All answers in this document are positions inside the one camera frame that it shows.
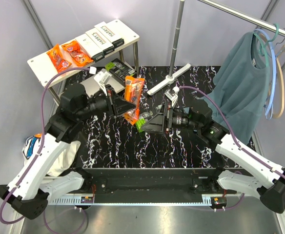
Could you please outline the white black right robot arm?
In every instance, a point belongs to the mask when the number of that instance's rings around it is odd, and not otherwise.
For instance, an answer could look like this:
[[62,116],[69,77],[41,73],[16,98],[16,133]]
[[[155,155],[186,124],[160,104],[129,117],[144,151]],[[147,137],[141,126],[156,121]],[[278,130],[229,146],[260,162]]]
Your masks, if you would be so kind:
[[222,125],[211,118],[212,110],[204,100],[196,100],[187,112],[165,104],[141,129],[148,133],[165,134],[171,129],[188,129],[195,132],[195,139],[217,153],[238,163],[250,173],[240,175],[222,169],[208,181],[213,193],[233,190],[259,199],[271,211],[285,210],[285,167],[276,164],[246,147]]

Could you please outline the white Harry's box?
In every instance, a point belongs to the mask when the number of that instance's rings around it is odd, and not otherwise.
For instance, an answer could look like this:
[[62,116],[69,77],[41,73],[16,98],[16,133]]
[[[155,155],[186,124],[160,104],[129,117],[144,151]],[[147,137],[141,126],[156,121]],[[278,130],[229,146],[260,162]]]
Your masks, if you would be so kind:
[[110,54],[115,50],[114,45],[98,29],[93,28],[85,33],[99,46],[104,55]]
[[124,39],[118,31],[118,26],[114,21],[109,23],[101,22],[95,25],[108,40],[113,44],[115,48],[120,47],[124,44]]

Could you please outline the green black razor box shelved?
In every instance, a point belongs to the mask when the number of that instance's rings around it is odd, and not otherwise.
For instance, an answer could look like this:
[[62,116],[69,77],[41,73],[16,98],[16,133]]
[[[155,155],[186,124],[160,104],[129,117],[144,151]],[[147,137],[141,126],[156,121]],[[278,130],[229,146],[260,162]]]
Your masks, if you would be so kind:
[[121,85],[125,85],[125,78],[127,76],[133,77],[136,75],[136,71],[132,67],[126,65],[118,58],[106,64],[105,69]]

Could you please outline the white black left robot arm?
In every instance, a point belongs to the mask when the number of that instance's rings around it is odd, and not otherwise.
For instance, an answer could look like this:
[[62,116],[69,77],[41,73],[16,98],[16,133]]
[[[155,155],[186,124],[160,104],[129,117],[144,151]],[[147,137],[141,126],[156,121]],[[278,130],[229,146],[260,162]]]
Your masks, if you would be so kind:
[[83,129],[83,121],[100,113],[119,117],[135,109],[135,104],[119,96],[111,85],[98,90],[92,97],[82,84],[64,91],[60,104],[47,124],[43,125],[38,151],[7,185],[0,185],[3,204],[9,203],[22,217],[35,219],[50,201],[71,192],[88,192],[92,175],[76,168],[65,176],[43,184],[42,181],[59,155],[70,146]]

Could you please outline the white H razor box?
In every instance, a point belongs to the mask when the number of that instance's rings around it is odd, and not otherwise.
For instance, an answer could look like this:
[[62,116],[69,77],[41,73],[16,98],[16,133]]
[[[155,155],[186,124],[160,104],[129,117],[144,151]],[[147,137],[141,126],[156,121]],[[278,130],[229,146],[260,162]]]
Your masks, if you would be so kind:
[[76,37],[75,40],[94,62],[105,58],[103,50],[87,34],[82,34]]

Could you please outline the green black razor box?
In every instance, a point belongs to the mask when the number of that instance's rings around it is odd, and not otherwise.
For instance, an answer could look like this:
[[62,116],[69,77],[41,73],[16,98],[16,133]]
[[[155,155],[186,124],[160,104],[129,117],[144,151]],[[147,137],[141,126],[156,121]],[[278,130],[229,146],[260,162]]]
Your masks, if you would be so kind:
[[138,118],[137,122],[135,123],[135,126],[136,126],[139,133],[143,132],[142,126],[147,121],[149,121],[155,115],[155,113],[156,113],[155,111],[148,111],[148,112],[140,113],[139,118]]

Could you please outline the orange razor pack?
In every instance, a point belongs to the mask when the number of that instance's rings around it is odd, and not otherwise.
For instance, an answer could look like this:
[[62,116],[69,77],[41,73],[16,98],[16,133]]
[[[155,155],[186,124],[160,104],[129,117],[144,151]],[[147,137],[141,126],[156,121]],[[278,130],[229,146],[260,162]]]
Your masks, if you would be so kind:
[[140,114],[140,98],[144,86],[144,78],[134,78],[132,76],[125,77],[125,93],[124,98],[135,105],[135,109],[124,114],[124,118],[134,125]]
[[71,41],[70,43],[63,44],[62,49],[68,52],[73,59],[74,63],[78,67],[84,67],[93,62],[93,59],[82,51],[80,45],[76,40]]
[[58,73],[66,70],[72,65],[72,63],[63,58],[59,44],[56,44],[52,49],[47,51],[46,54],[52,61]]

